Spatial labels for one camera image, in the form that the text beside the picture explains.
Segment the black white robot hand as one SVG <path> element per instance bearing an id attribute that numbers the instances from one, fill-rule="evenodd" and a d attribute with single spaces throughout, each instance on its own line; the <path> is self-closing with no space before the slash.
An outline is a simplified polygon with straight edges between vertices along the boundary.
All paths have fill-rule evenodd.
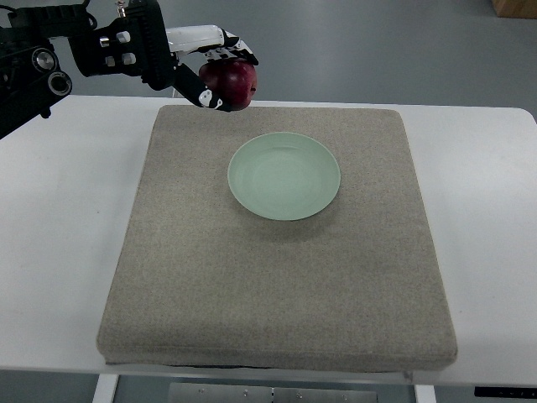
<path id="1" fill-rule="evenodd" d="M 166 28 L 159 3 L 118 3 L 108 26 L 69 39 L 83 76 L 138 76 L 155 91 L 174 88 L 197 107 L 234 112 L 199 77 L 207 62 L 240 58 L 258 65 L 250 48 L 217 25 Z"/>

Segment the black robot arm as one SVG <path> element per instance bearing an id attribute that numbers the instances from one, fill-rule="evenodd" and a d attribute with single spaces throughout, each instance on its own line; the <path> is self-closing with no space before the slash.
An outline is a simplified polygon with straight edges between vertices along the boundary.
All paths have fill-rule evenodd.
<path id="1" fill-rule="evenodd" d="M 1 137 L 5 138 L 69 96 L 72 81 L 62 71 L 54 38 L 87 34 L 97 27 L 89 2 L 15 8 L 3 4 L 9 25 L 1 27 Z"/>

